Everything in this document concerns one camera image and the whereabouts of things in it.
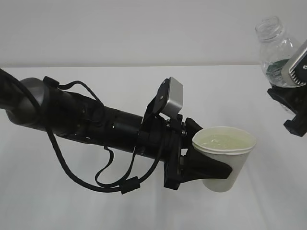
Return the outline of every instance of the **cup rim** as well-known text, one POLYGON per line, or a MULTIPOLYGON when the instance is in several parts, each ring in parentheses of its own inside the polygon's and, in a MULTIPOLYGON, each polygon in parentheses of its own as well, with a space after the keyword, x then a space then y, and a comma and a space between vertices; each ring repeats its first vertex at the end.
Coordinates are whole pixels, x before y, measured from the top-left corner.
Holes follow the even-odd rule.
POLYGON ((257 139, 255 136, 253 136, 252 134, 248 133, 247 131, 243 130, 243 129, 240 129, 240 128, 236 128, 236 127, 231 127, 231 126, 215 126, 215 127, 210 127, 210 128, 205 128, 205 129, 202 129, 200 131, 198 131, 194 137, 192 138, 192 143, 193 145, 196 145, 197 147, 199 147, 199 150, 202 150, 204 152, 207 151, 210 151, 211 154, 223 154, 223 155, 227 155, 226 153, 229 153, 228 155, 240 155, 240 154, 245 154, 245 153, 248 153, 250 152, 253 148, 255 148, 256 146, 256 143, 257 143, 257 139), (242 131, 246 134, 248 134, 251 138, 253 138, 253 145, 251 147, 248 147, 248 148, 244 148, 244 149, 213 149, 213 148, 205 148, 199 144, 197 144, 196 142, 194 142, 194 138, 195 136, 197 135, 198 132, 202 131, 202 130, 206 130, 206 129, 211 129, 211 128, 230 128, 230 129, 236 129, 238 131, 242 131))

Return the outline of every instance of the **water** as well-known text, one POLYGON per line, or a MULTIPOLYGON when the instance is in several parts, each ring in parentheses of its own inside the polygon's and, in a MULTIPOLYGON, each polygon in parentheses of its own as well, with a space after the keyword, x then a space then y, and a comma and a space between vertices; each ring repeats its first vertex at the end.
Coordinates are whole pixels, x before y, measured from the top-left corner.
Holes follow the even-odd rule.
POLYGON ((266 76, 270 83, 279 87, 287 87, 287 83, 283 80, 282 69, 289 59, 276 61, 270 64, 266 71, 266 76))
POLYGON ((250 145, 229 135, 214 134, 201 139, 201 146, 216 150, 247 149, 250 145))

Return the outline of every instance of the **paper cup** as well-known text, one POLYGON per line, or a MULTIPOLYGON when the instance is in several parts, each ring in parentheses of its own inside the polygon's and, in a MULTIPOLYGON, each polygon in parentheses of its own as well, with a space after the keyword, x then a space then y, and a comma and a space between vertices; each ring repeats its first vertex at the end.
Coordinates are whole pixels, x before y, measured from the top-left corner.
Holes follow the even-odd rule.
POLYGON ((227 179, 202 180, 204 185, 210 190, 215 192, 226 192, 234 185, 249 153, 256 145, 256 138, 242 129, 219 126, 200 130, 195 134, 192 142, 193 147, 197 151, 212 159, 224 162, 232 167, 233 170, 227 179), (218 147, 213 149, 202 145, 203 140, 206 137, 218 134, 227 135, 241 140, 245 143, 245 145, 242 146, 242 148, 238 147, 236 149, 218 149, 218 147))

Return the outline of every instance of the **bottle neck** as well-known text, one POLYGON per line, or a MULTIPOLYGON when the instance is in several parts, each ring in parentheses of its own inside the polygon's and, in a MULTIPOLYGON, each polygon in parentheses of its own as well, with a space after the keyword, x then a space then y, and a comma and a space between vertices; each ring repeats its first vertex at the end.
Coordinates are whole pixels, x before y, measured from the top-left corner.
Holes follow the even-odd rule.
POLYGON ((278 17, 270 17, 262 20, 255 29, 261 43, 279 41, 285 35, 285 28, 278 17))

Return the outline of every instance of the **plastic water bottle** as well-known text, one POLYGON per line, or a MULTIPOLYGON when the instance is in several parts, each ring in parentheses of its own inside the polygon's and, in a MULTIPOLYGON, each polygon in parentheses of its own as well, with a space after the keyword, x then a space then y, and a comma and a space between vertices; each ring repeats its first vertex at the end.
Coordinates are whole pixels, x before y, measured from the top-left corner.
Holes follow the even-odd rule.
POLYGON ((263 19, 255 29, 261 44, 260 61, 263 73, 272 85, 293 87, 283 80, 281 71, 301 44, 285 30, 276 16, 263 19))

